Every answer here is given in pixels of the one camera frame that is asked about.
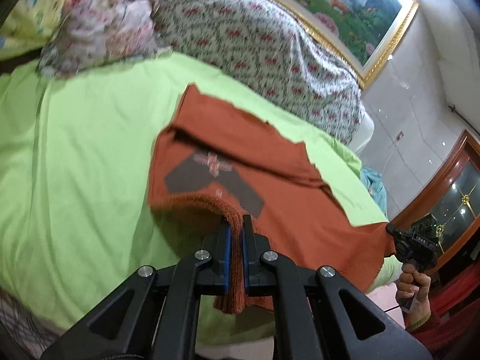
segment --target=sweater sleeve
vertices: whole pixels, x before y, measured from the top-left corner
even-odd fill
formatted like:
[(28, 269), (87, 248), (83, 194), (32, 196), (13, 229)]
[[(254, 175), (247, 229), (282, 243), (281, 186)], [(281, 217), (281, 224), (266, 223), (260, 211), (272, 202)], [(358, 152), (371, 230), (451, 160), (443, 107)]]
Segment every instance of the sweater sleeve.
[(407, 330), (415, 337), (418, 339), (417, 335), (419, 333), (426, 332), (428, 330), (432, 330), (442, 324), (442, 321), (440, 320), (440, 316), (435, 312), (432, 311), (430, 314), (430, 317), (428, 320), (424, 323), (421, 323), (419, 327), (413, 327), (413, 329), (407, 328)]

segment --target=black cable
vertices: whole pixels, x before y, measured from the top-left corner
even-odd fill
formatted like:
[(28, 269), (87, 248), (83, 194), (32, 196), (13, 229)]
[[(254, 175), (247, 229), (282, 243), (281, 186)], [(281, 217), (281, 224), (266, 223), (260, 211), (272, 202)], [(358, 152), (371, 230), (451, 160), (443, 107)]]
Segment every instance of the black cable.
[(400, 305), (398, 305), (398, 306), (395, 306), (395, 307), (392, 307), (391, 309), (385, 310), (385, 312), (389, 312), (389, 311), (392, 311), (392, 310), (398, 309), (399, 307), (400, 307)]

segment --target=wall tile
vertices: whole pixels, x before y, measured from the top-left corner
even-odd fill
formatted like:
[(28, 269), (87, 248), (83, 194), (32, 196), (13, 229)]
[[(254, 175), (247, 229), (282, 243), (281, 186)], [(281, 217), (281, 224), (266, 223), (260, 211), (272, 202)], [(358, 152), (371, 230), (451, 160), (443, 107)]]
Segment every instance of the wall tile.
[(467, 128), (465, 122), (452, 112), (447, 106), (442, 107), (438, 112), (438, 118), (457, 136)]
[(457, 138), (457, 135), (440, 119), (437, 119), (428, 130), (423, 132), (423, 140), (442, 161), (448, 157)]
[(397, 204), (392, 199), (390, 194), (387, 192), (387, 218), (388, 218), (388, 220), (391, 222), (392, 219), (395, 218), (399, 212), (400, 212), (400, 209), (398, 208)]
[(392, 145), (392, 140), (375, 112), (373, 112), (367, 104), (365, 104), (365, 110), (373, 120), (375, 130), (373, 131), (373, 136), (371, 137), (370, 142), (360, 154), (360, 159), (363, 161), (364, 165), (371, 167), (370, 165), (375, 164), (381, 157), (383, 157), (385, 150)]
[[(393, 59), (362, 95), (375, 132), (360, 158), (383, 173), (389, 218), (435, 175), (466, 128), (447, 107), (438, 60), (438, 48), (420, 9)], [(400, 131), (404, 137), (396, 142)]]
[(385, 189), (400, 210), (404, 209), (422, 189), (421, 183), (405, 165), (396, 149), (387, 162), (382, 180)]
[[(367, 147), (371, 146), (375, 148), (374, 145), (370, 144), (371, 142), (368, 143)], [(374, 154), (368, 154), (368, 152), (365, 153), (365, 150), (360, 154), (362, 164), (366, 167), (372, 168), (380, 174), (383, 173), (383, 169), (388, 166), (388, 163), (390, 162), (393, 154), (395, 152), (398, 154), (397, 149), (395, 148), (395, 145), (393, 143), (390, 143), (390, 145), (386, 148), (376, 149)]]
[(406, 96), (390, 102), (381, 112), (377, 113), (377, 116), (393, 141), (400, 131), (405, 133), (410, 126), (417, 125), (412, 104)]
[(405, 165), (408, 166), (422, 185), (430, 181), (442, 164), (442, 160), (423, 141), (420, 141), (411, 150), (405, 151), (402, 158)]
[(423, 67), (420, 52), (415, 45), (415, 38), (407, 33), (393, 54), (392, 65), (403, 83), (410, 83), (417, 77)]

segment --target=yellow pillow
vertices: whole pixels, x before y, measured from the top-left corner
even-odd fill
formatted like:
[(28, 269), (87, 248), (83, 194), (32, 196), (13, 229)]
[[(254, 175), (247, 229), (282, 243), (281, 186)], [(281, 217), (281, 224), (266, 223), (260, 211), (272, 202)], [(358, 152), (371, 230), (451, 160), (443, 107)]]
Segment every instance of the yellow pillow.
[(60, 24), (65, 0), (19, 0), (0, 28), (0, 60), (44, 46)]

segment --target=metal screw cap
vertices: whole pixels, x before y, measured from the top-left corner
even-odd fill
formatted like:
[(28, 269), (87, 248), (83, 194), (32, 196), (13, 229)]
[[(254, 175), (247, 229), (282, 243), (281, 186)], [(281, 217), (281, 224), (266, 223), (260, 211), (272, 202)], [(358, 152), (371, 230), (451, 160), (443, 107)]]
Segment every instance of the metal screw cap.
[(153, 273), (153, 268), (149, 265), (144, 265), (138, 268), (138, 274), (142, 276), (143, 278), (147, 278), (148, 276), (151, 276)]
[(273, 250), (269, 250), (263, 254), (263, 258), (267, 261), (275, 261), (278, 258), (278, 254)]
[(335, 276), (335, 269), (326, 265), (320, 268), (320, 274), (325, 278), (331, 278), (332, 276)]
[(209, 257), (210, 257), (210, 252), (208, 250), (200, 249), (195, 252), (195, 258), (198, 260), (206, 260)]

